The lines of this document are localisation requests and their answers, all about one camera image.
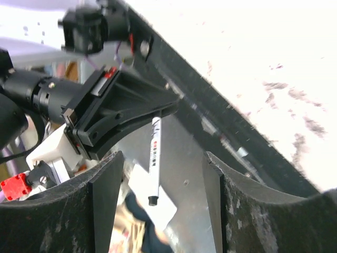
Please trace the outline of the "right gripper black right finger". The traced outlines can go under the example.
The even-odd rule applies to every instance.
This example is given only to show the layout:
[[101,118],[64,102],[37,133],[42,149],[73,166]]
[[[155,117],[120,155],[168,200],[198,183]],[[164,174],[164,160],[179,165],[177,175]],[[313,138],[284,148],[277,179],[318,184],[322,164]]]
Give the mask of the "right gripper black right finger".
[[293,196],[210,152],[202,169],[216,252],[336,252],[336,190]]

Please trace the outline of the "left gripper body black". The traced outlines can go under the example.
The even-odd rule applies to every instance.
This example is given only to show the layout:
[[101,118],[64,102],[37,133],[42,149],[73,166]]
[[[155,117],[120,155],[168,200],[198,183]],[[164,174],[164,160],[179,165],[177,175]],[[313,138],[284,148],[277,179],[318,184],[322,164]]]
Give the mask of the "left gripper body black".
[[97,114],[103,94],[111,86],[118,69],[94,71],[84,84],[45,76],[32,93],[32,106],[44,118],[66,124],[66,137],[75,152],[91,160],[100,160],[94,147],[103,136],[102,130],[90,130],[99,121]]

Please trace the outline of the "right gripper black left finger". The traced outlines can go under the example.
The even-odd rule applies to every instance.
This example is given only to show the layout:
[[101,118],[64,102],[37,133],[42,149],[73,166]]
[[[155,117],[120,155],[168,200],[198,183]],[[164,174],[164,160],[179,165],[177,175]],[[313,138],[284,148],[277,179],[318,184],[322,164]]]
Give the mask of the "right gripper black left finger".
[[108,252],[124,156],[25,201],[1,204],[1,252]]

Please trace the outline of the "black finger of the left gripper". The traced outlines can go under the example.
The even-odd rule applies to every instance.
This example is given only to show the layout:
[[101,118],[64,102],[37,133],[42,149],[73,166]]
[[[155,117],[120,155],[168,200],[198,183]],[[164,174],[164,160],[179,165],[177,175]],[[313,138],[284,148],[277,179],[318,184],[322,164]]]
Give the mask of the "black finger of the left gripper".
[[93,86],[92,95],[115,109],[174,110],[179,103],[177,95],[164,87],[122,70],[104,71]]
[[148,124],[155,116],[165,117],[177,111],[178,101],[129,102],[121,109],[95,106],[73,131],[76,147],[89,160],[101,159],[126,135]]

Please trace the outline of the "black whiteboard marker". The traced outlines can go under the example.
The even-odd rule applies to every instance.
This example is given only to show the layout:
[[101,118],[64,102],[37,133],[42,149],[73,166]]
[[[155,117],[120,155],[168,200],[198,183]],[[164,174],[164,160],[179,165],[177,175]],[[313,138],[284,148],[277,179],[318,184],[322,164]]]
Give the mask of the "black whiteboard marker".
[[152,120],[152,139],[150,144],[149,176],[150,189],[148,204],[156,206],[160,186],[160,156],[161,156],[161,118],[156,116]]

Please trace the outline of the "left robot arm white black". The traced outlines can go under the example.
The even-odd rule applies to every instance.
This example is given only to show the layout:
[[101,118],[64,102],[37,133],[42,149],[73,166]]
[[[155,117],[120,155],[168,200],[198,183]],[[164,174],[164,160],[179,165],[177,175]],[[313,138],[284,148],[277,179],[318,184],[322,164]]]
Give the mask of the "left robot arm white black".
[[42,145],[47,122],[63,125],[70,150],[99,160],[126,135],[177,110],[179,99],[158,77],[113,66],[126,43],[146,64],[140,47],[153,34],[119,1],[1,2],[1,147],[33,122]]

